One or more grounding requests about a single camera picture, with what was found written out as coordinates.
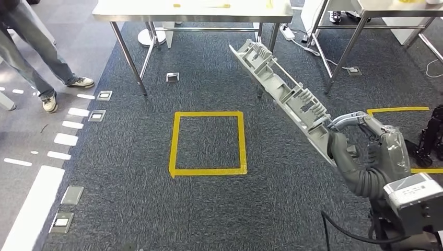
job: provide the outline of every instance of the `sneaker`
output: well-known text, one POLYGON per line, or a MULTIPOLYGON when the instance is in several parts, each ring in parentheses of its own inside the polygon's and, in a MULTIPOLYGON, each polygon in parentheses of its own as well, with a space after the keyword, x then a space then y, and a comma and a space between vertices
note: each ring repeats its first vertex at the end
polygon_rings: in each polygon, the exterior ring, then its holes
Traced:
POLYGON ((49 98, 42 99, 43 102, 43 109, 48 113, 53 113, 57 111, 57 108, 59 105, 57 104, 57 101, 55 100, 55 97, 57 96, 57 93, 54 92, 54 94, 49 98))
POLYGON ((68 85, 68 87, 81 87, 81 88, 91 88, 94 86, 94 80, 87 77, 79 77, 77 81, 68 85))
POLYGON ((329 12, 329 21, 335 25, 338 25, 342 21, 342 13, 329 12))
POLYGON ((346 12, 346 15, 354 22, 360 22, 360 20, 362 19, 362 17, 357 12, 346 12))

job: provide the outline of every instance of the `black stand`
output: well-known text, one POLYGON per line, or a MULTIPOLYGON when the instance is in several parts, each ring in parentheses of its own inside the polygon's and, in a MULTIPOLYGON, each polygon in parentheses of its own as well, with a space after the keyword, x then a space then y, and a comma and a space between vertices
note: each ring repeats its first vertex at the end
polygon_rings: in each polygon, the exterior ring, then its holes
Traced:
POLYGON ((405 140, 407 151, 410 156, 415 158, 418 166, 425 168, 430 167, 433 162, 429 157, 432 150, 436 152, 437 158, 443 161, 442 137, 443 105, 439 105, 434 109, 427 128, 422 130, 418 145, 409 140, 405 140))

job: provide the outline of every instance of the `power strip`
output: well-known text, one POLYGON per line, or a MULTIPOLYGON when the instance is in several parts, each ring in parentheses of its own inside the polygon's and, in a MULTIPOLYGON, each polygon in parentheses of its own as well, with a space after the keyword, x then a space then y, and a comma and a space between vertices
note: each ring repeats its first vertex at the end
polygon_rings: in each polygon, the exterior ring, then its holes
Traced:
POLYGON ((283 34, 286 40, 291 41, 295 38, 294 33, 286 25, 280 25, 280 32, 283 34))

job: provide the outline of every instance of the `carpet floor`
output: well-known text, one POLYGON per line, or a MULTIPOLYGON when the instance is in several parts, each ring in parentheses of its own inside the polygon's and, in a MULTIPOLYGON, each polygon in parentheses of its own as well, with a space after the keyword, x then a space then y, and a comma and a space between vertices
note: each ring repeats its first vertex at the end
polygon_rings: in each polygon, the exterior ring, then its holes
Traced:
MULTIPOLYGON (((301 28, 298 17, 292 25, 301 28)), ((122 29, 140 67, 147 52, 135 39, 141 29, 139 23, 122 29)), ((270 30, 264 26, 265 44, 270 30)), ((329 59, 339 60, 351 35, 322 32, 329 59)), ((146 98, 115 46, 97 87, 114 94, 109 102, 89 105, 89 110, 106 110, 106 116, 100 123, 85 121, 64 165, 65 185, 84 186, 84 194, 78 205, 60 206, 59 211, 74 213, 71 228, 67 234, 49 234, 43 250, 325 250, 320 210, 350 232, 367 235, 369 204, 347 190, 339 173, 272 100, 257 98, 257 87, 228 48, 238 49, 247 38, 253 34, 176 32, 171 49, 153 50, 144 78, 146 98), (166 83, 168 72, 179 72, 180 81, 166 83), (172 178, 168 166, 176 111, 243 112, 248 173, 172 178), (125 249, 129 244, 133 248, 125 249)), ((343 71, 328 95, 320 58, 281 34, 274 55, 332 117, 380 107, 432 109, 441 103, 441 80, 425 75, 433 54, 421 42, 405 50, 389 31, 363 32, 346 62, 360 67, 363 76, 343 71)), ((416 140, 430 111, 375 117, 416 140)), ((237 126, 235 117, 182 118, 176 168, 238 167, 237 126)), ((357 129, 344 132, 350 142, 364 145, 357 129)), ((330 235, 332 250, 380 250, 332 228, 330 235)))

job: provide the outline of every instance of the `stainless steel table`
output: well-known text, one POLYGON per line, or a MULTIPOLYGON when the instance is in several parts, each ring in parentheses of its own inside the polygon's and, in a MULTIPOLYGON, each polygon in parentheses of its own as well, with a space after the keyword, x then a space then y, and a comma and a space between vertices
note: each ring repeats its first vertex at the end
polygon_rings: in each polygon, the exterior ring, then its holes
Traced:
POLYGON ((326 89, 326 93, 328 93, 332 87, 333 82, 337 78, 341 68, 343 67, 345 60, 354 44, 357 42, 357 39, 363 29, 415 29, 417 35, 413 37, 412 40, 407 41, 407 44, 412 44, 417 37, 424 37, 422 32, 425 30, 431 22, 435 19, 435 17, 443 16, 443 4, 426 4, 425 1, 422 3, 403 3, 399 0, 351 0, 352 5, 355 7, 357 12, 362 17, 360 23, 357 26, 320 26, 320 19, 324 15, 324 10, 328 4, 329 0, 324 0, 323 5, 320 9, 320 15, 318 16, 316 22, 314 23, 314 27, 312 28, 312 36, 308 41, 308 45, 313 40, 320 52, 321 58, 323 60, 323 64, 326 67, 326 70, 329 74, 331 83, 326 89), (380 26, 380 25, 367 25, 368 18, 377 18, 377 17, 430 17, 430 19, 421 26, 380 26), (334 72, 332 72, 328 62, 326 61, 326 57, 321 49, 319 41, 315 35, 317 29, 355 29, 354 34, 352 35, 345 51, 343 52, 340 61, 337 64, 334 72))
POLYGON ((158 49, 156 31, 236 31, 261 33, 264 22, 273 23, 269 49, 272 51, 278 34, 280 23, 291 22, 293 11, 289 0, 99 0, 92 12, 97 20, 109 21, 115 36, 123 50, 126 60, 140 86, 143 95, 146 94, 143 76, 148 65, 153 45, 158 49), (135 68, 131 55, 123 41, 116 24, 118 21, 141 21, 154 38, 146 55, 140 74, 135 68), (259 22, 258 28, 155 28, 154 21, 183 21, 183 22, 259 22))

